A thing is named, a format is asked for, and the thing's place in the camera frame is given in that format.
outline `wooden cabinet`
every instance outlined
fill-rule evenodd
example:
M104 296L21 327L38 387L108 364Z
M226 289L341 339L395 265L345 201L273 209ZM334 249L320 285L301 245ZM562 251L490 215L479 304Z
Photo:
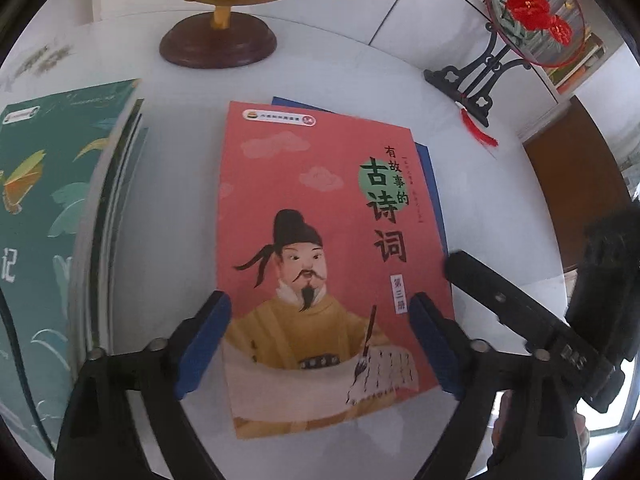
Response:
M584 229L631 198L598 127L577 97L567 113L525 144L554 224L564 270L584 251Z

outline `decorative screen stand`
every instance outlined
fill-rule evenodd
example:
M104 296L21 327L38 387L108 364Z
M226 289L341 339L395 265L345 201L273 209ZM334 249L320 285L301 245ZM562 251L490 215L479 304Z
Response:
M449 65L437 72L425 70L424 79L443 92L443 94L462 104L473 117L480 121L485 127L488 127L489 110L494 105L489 94L500 76L515 66L522 65L526 70L530 70L531 63L524 59L514 59L507 63L502 63L502 58L511 50L511 47L506 45L494 56L493 52L498 39L498 33L491 22L487 23L485 27L486 30L491 33L491 38L489 38L489 45L480 57L460 69ZM463 85L463 82L471 78L474 72L482 65L484 65L484 68L478 76L476 76L465 89L461 90L460 87ZM469 95L490 72L493 72L493 74L484 86L475 94Z

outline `blue clamp pad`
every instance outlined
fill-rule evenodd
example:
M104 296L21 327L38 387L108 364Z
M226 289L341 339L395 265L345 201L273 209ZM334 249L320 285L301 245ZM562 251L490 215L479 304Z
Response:
M177 362L177 380L174 393L177 399L197 389L209 366L226 327L231 321L231 299L226 294L215 292L207 300L198 315L193 320L201 322L197 332L182 352Z
M460 362L439 328L439 325L447 320L424 293L412 297L408 311L409 324L440 386L445 392L453 394L456 400L462 400L465 387L460 373Z

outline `red book cover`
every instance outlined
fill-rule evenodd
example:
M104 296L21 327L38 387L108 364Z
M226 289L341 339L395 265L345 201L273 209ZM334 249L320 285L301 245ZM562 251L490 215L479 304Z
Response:
M452 318L442 245L411 131L232 102L216 278L236 433L337 424L437 386L409 326L424 291Z

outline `tabletop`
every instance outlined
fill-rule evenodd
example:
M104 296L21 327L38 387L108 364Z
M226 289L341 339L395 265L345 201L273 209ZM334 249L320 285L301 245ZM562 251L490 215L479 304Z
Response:
M456 105L421 70L373 47L317 28L265 19L278 48L255 65L219 71L171 65L162 35L192 12L152 12L75 28L51 40L69 54L43 73L16 76L34 44L0 70L0 105L54 92L142 78L149 127L122 219L115 262L114 349L137 351L169 336L215 290L218 167L228 102L273 96L404 126L428 147L449 250L465 250L557 316L566 292L553 225L515 132L492 115L487 150L465 129ZM524 353L494 314L453 290L469 337ZM153 468L168 475L140 404L131 396ZM183 400L198 436L230 479L412 478L455 409L439 388L382 412L323 430L236 440L217 354L202 386ZM484 446L484 460L489 453Z

